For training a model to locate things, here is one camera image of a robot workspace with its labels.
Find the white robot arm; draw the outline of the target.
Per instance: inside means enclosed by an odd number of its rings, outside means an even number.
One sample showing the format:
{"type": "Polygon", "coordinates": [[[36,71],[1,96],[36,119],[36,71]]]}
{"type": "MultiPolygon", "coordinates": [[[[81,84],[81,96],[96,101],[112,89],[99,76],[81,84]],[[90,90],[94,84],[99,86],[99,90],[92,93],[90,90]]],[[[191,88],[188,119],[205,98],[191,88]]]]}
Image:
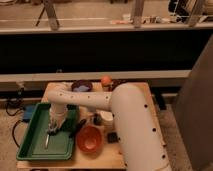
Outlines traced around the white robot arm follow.
{"type": "Polygon", "coordinates": [[[121,84],[112,92],[71,92],[54,88],[46,97],[56,120],[65,114],[68,104],[110,111],[127,171],[172,171],[160,130],[144,93],[136,85],[121,84]]]}

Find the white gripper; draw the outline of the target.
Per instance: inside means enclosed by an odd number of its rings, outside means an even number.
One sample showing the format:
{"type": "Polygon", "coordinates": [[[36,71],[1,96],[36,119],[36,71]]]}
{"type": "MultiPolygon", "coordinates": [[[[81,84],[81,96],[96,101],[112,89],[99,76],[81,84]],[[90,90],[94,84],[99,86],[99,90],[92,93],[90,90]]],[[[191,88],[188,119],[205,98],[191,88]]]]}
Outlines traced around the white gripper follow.
{"type": "Polygon", "coordinates": [[[65,105],[52,104],[49,109],[49,125],[48,130],[50,132],[56,132],[59,130],[67,117],[67,107],[65,105]]]}

